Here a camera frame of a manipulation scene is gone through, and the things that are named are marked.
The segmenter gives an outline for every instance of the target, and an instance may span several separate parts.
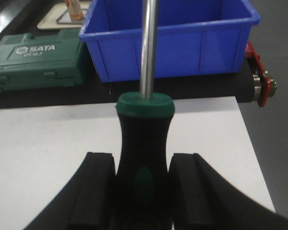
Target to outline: black holder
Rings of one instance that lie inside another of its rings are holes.
[[[174,154],[168,206],[122,211],[111,154],[89,152],[26,230],[288,230],[288,219],[238,191],[198,154]]]

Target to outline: screwdriver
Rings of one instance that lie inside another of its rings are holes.
[[[122,151],[116,175],[120,206],[152,209],[167,203],[166,137],[173,100],[154,93],[158,0],[143,1],[140,92],[122,94],[116,104]]]

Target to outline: blue storage crate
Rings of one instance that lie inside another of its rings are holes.
[[[249,0],[159,0],[155,77],[238,72],[259,21]],[[102,82],[140,78],[142,0],[93,0],[79,37]]]

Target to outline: red metal bracket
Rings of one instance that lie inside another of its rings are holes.
[[[253,74],[258,74],[261,80],[261,95],[258,99],[258,104],[260,107],[264,107],[267,101],[267,98],[271,91],[271,80],[265,74],[265,69],[260,61],[260,55],[255,51],[255,48],[250,41],[247,42],[245,56],[249,59],[250,65],[252,67]]]

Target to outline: white table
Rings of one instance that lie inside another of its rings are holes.
[[[222,176],[274,211],[235,98],[175,101],[167,140],[199,153]],[[114,103],[0,110],[0,230],[24,228],[55,197],[88,151],[113,153],[121,130]]]

